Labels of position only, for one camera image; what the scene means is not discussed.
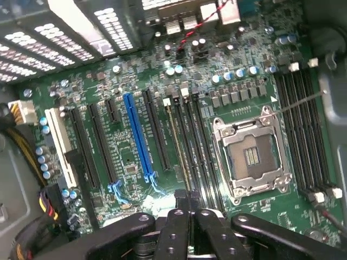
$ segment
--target green circuit board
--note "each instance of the green circuit board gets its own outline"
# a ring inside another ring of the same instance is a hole
[[[187,43],[187,51],[184,57],[177,58],[174,49],[178,46],[181,36],[161,36],[153,39],[151,45],[144,51],[45,76],[20,84],[17,89],[22,100],[27,100],[22,95],[24,89],[30,88],[33,91],[33,95],[29,99],[33,100],[39,118],[44,116],[45,109],[59,107],[61,100],[64,100],[67,108],[78,109],[91,147],[97,175],[100,179],[100,188],[90,188],[94,211],[100,227],[135,212],[145,211],[154,216],[161,216],[164,212],[175,207],[174,192],[177,189],[185,189],[187,183],[185,183],[185,176],[182,172],[182,165],[180,164],[177,147],[175,147],[172,130],[174,128],[177,131],[179,145],[185,161],[188,161],[185,140],[188,140],[189,146],[193,146],[194,132],[187,128],[187,136],[184,136],[182,129],[179,127],[179,114],[174,109],[174,103],[171,100],[172,125],[163,100],[168,98],[172,92],[179,93],[181,89],[188,88],[190,93],[194,90],[198,94],[200,111],[193,110],[192,120],[197,120],[198,113],[201,114],[202,125],[207,134],[206,142],[208,148],[211,149],[212,168],[220,188],[221,200],[226,215],[230,217],[240,212],[251,213],[300,233],[305,233],[311,228],[319,228],[329,236],[328,243],[336,245],[339,242],[337,230],[314,211],[306,199],[298,192],[295,179],[296,174],[300,173],[294,172],[285,124],[281,114],[278,114],[278,119],[285,146],[285,155],[288,168],[293,174],[293,178],[285,192],[275,189],[253,194],[242,198],[239,205],[233,204],[229,198],[228,189],[223,185],[221,168],[217,163],[216,151],[213,146],[212,123],[216,117],[227,123],[232,123],[260,116],[265,105],[271,107],[274,111],[280,109],[279,93],[274,76],[266,73],[265,68],[267,63],[278,64],[281,59],[291,59],[294,54],[301,55],[301,59],[304,61],[308,61],[312,57],[307,36],[300,35],[300,32],[297,31],[297,25],[302,22],[302,16],[303,11],[299,1],[287,1],[265,14],[255,8],[250,15],[242,18],[242,26],[244,25],[245,32],[237,38],[237,44],[234,45],[235,48],[232,50],[227,49],[225,42],[230,42],[233,37],[230,38],[229,35],[226,40],[225,35],[220,35],[220,32],[217,31],[211,31],[192,37]],[[268,26],[274,28],[273,34],[266,32]],[[294,33],[298,36],[296,43],[284,46],[274,44],[276,38],[288,33]],[[197,40],[200,37],[206,39],[208,58],[196,62],[189,46],[192,40]],[[173,49],[169,55],[164,52],[164,46],[167,44],[170,44]],[[168,69],[177,65],[183,67],[182,73],[169,76],[167,74]],[[120,71],[115,73],[114,66],[119,66]],[[250,76],[247,73],[250,66],[259,68],[257,75]],[[223,80],[224,73],[232,72],[235,75],[240,68],[244,68],[246,71],[246,75],[242,79],[234,77],[229,82]],[[312,88],[315,92],[318,92],[319,86],[315,71],[314,69],[309,70],[313,79]],[[221,82],[212,82],[215,75],[221,77]],[[61,82],[63,80],[68,81],[66,86],[62,86]],[[251,98],[244,98],[244,100],[241,97],[238,102],[229,99],[229,102],[224,103],[220,96],[218,96],[218,101],[213,99],[215,91],[221,93],[222,90],[226,90],[228,93],[232,91],[241,93],[242,90],[249,91],[252,88],[257,89],[256,95],[251,96]],[[60,98],[58,100],[50,97],[52,89],[59,93]],[[158,115],[165,150],[170,162],[168,170],[163,169],[159,159],[159,151],[142,95],[142,90],[146,89],[151,91]],[[259,89],[265,89],[266,93],[259,94]],[[156,172],[157,188],[144,180],[144,170],[138,147],[136,147],[134,132],[123,100],[125,93],[132,93],[134,97],[141,125],[140,129],[144,135],[152,168]],[[114,100],[118,107],[119,123],[110,121],[105,103],[105,100],[108,99]],[[101,121],[101,125],[98,127],[105,132],[116,175],[122,182],[120,187],[121,197],[128,202],[127,204],[118,202],[113,192],[108,190],[109,177],[105,171],[102,153],[98,149],[92,119],[87,109],[90,104],[96,104],[97,106]],[[323,106],[320,99],[316,99],[316,104],[321,121],[320,127],[327,157],[327,167],[331,180],[335,181],[334,166],[329,151]],[[183,124],[188,126],[190,113],[188,110],[183,110],[182,113]],[[77,148],[78,143],[72,122],[68,115],[63,120],[71,146]],[[43,135],[41,131],[41,126],[33,127],[36,144],[38,146],[48,144],[48,146],[54,147],[49,135]],[[194,152],[193,157],[193,159],[197,158],[197,154],[194,154]],[[49,181],[61,184],[62,173],[59,172],[59,160],[54,151],[50,160],[56,169],[56,174]],[[188,182],[191,183],[192,177],[188,176],[188,179]],[[342,218],[339,200],[327,199],[326,206],[338,218]],[[70,214],[77,213],[80,216],[81,227],[79,231],[81,234],[92,232],[83,207],[83,198],[82,205],[76,206],[75,202],[71,201],[67,207]]]

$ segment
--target ram slot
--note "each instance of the ram slot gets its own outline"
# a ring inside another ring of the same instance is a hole
[[[106,169],[108,182],[115,183],[118,180],[118,178],[115,171],[115,167],[113,165],[112,156],[108,147],[105,132],[102,127],[102,123],[98,113],[98,106],[96,104],[88,105],[88,112],[92,119],[92,126],[95,134],[95,139],[97,141],[98,148],[101,153],[102,162],[104,163],[104,167]]]
[[[288,98],[288,93],[286,90],[284,77],[280,74],[275,74],[275,81],[278,90],[278,96],[280,100],[281,107],[288,107],[290,105],[290,101]],[[288,138],[288,144],[291,151],[291,156],[293,160],[293,168],[295,172],[295,178],[298,184],[299,191],[304,194],[308,199],[312,197],[312,191],[309,189],[309,185],[306,181],[307,176],[304,171],[303,164],[301,162],[300,157],[300,142],[298,133],[295,131],[295,123],[294,123],[294,114],[295,111],[293,109],[289,109],[283,112],[284,123],[286,127],[286,133]]]
[[[195,115],[196,115],[196,122],[198,125],[198,131],[200,132],[200,136],[201,136],[202,147],[205,151],[205,157],[206,157],[206,161],[207,161],[208,172],[210,174],[215,199],[217,202],[217,209],[219,211],[221,211],[222,213],[224,213],[225,212],[224,203],[223,203],[222,195],[221,195],[221,192],[219,189],[217,173],[215,171],[215,166],[214,166],[214,163],[212,160],[212,152],[211,152],[210,146],[208,144],[206,128],[204,126],[201,110],[199,108],[198,94],[192,95],[192,104],[193,104]]]
[[[132,94],[127,93],[123,95],[126,111],[128,113],[130,126],[135,139],[135,144],[139,153],[140,162],[142,165],[144,179],[149,183],[150,177],[153,176],[153,169],[150,161],[150,156],[147,150],[145,138],[143,136],[139,116],[137,114],[134,97]]]
[[[207,168],[206,165],[204,163],[204,157],[203,157],[203,153],[201,151],[201,146],[200,146],[200,141],[198,139],[199,137],[199,133],[198,130],[196,129],[196,126],[194,124],[194,120],[192,118],[193,116],[193,111],[191,109],[191,105],[190,102],[184,103],[184,110],[185,110],[185,114],[187,115],[187,120],[188,120],[188,127],[189,129],[192,130],[192,139],[193,139],[193,148],[196,151],[196,161],[198,166],[200,167],[200,172],[201,172],[201,181],[203,184],[203,189],[206,193],[206,198],[207,198],[207,203],[208,203],[208,207],[210,209],[217,209],[216,206],[214,205],[214,200],[212,197],[212,193],[211,193],[211,187],[209,185],[209,179],[208,179],[208,172],[207,172]]]
[[[156,107],[153,103],[151,91],[149,89],[143,90],[142,97],[145,102],[147,114],[150,120],[152,132],[154,135],[154,140],[156,142],[156,146],[158,149],[160,163],[162,164],[162,167],[165,171],[169,170],[171,166],[170,166],[170,160],[168,156],[168,150],[166,149],[164,136],[161,130],[162,128],[160,126]]]
[[[185,128],[184,117],[183,117],[181,105],[179,103],[179,99],[174,99],[174,103],[175,103],[175,112],[176,112],[177,119],[178,119],[178,126],[180,128],[181,136],[183,139],[184,150],[185,150],[185,153],[187,155],[189,171],[191,172],[191,177],[193,180],[194,188],[196,190],[198,190],[199,192],[203,192],[202,187],[201,187],[200,182],[199,182],[198,169],[197,169],[197,166],[194,162],[193,155],[191,154],[191,148],[190,148],[189,141],[187,138],[188,132]]]
[[[100,180],[97,172],[97,167],[94,162],[92,148],[88,141],[80,112],[77,108],[73,108],[69,111],[69,116],[76,135],[78,150],[83,156],[85,171],[88,176],[89,184],[93,189],[100,188]]]

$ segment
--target pcie slot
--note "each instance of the pcie slot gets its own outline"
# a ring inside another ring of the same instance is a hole
[[[77,108],[73,108],[69,111],[69,116],[76,135],[78,150],[83,156],[85,171],[88,176],[89,184],[93,189],[99,188],[100,180],[97,172],[97,167],[93,159],[92,149],[82,123],[80,112]]]
[[[54,146],[56,149],[56,154],[59,158],[59,163],[61,166],[61,170],[64,174],[65,181],[68,188],[77,186],[77,178],[75,177],[75,173],[73,172],[71,165],[67,162],[64,154],[71,151],[71,144],[69,142],[69,138],[66,132],[66,128],[64,123],[59,116],[60,112],[57,108],[46,109],[44,111],[48,126],[50,128],[50,132],[52,134]]]
[[[212,186],[213,186],[213,190],[214,190],[215,198],[217,202],[217,209],[221,211],[222,213],[224,213],[225,212],[224,203],[223,203],[222,195],[219,189],[217,173],[215,171],[214,163],[212,161],[211,149],[208,145],[207,133],[204,127],[201,110],[199,108],[198,94],[192,95],[192,104],[193,104],[195,115],[196,115],[196,121],[198,123],[198,130],[201,132],[202,147],[205,151],[207,167],[210,173],[211,182],[212,182]]]
[[[95,134],[95,139],[97,141],[97,145],[101,153],[102,161],[106,169],[108,182],[115,183],[118,180],[118,178],[115,172],[115,167],[113,165],[110,149],[108,147],[105,132],[102,127],[102,123],[98,113],[98,106],[96,104],[88,105],[88,112],[92,119],[92,126],[93,126],[93,131]]]
[[[145,101],[147,114],[150,120],[152,132],[153,132],[156,146],[158,149],[160,163],[162,164],[162,167],[164,170],[169,170],[171,166],[170,166],[168,151],[166,149],[165,140],[163,137],[163,133],[161,131],[161,127],[160,127],[160,123],[158,119],[158,113],[157,113],[155,105],[153,104],[151,91],[149,89],[143,90],[142,97],[144,98],[144,101]]]
[[[137,114],[134,97],[132,94],[127,93],[123,95],[124,104],[128,113],[130,126],[135,139],[136,147],[139,153],[141,165],[144,172],[144,179],[146,183],[150,182],[150,177],[153,176],[153,169],[150,161],[150,156],[147,150],[145,138],[141,129],[139,116]]]
[[[175,112],[177,114],[177,119],[178,119],[178,126],[181,130],[181,137],[183,139],[183,145],[185,148],[184,150],[185,150],[185,153],[187,155],[188,167],[189,167],[189,171],[191,172],[191,177],[193,180],[194,188],[196,190],[198,190],[199,192],[202,192],[202,188],[201,188],[201,185],[199,182],[199,176],[198,176],[198,172],[197,172],[197,166],[194,162],[193,155],[191,154],[191,149],[190,149],[189,141],[187,138],[188,132],[185,129],[184,117],[182,114],[182,108],[181,108],[181,105],[179,103],[179,99],[174,100],[174,102],[175,102]]]
[[[187,120],[188,120],[188,126],[189,126],[189,129],[192,130],[192,139],[193,139],[193,143],[194,143],[194,150],[196,151],[196,155],[197,155],[197,164],[198,166],[200,167],[200,173],[201,173],[201,181],[202,181],[202,184],[203,184],[203,189],[206,193],[206,198],[207,198],[207,204],[208,204],[208,207],[210,209],[217,209],[215,206],[214,206],[214,201],[213,201],[213,197],[212,197],[212,193],[211,193],[211,188],[210,188],[210,185],[209,185],[209,180],[208,180],[208,172],[207,172],[207,169],[205,167],[205,163],[204,163],[204,157],[203,157],[203,154],[202,154],[202,151],[200,149],[200,142],[199,142],[199,139],[198,139],[198,131],[195,127],[195,124],[194,124],[194,120],[192,118],[193,116],[193,112],[192,112],[192,109],[191,109],[191,106],[190,106],[190,103],[184,103],[184,110],[185,110],[185,113],[187,115]]]
[[[106,105],[108,116],[110,117],[110,121],[113,123],[119,123],[120,116],[118,114],[118,107],[115,101],[113,99],[107,99],[105,100],[105,105]]]

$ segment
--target connector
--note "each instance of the connector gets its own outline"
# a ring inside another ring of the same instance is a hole
[[[37,125],[38,118],[32,101],[16,100],[9,102],[8,107],[15,117],[16,125]]]

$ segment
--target blue pcie slot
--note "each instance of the blue pcie slot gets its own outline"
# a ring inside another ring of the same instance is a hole
[[[154,171],[152,169],[150,156],[148,154],[145,138],[141,129],[139,116],[137,114],[134,97],[130,93],[123,95],[126,111],[128,113],[130,126],[134,135],[136,147],[139,153],[141,165],[144,172],[144,179],[146,183],[149,183],[154,177]]]

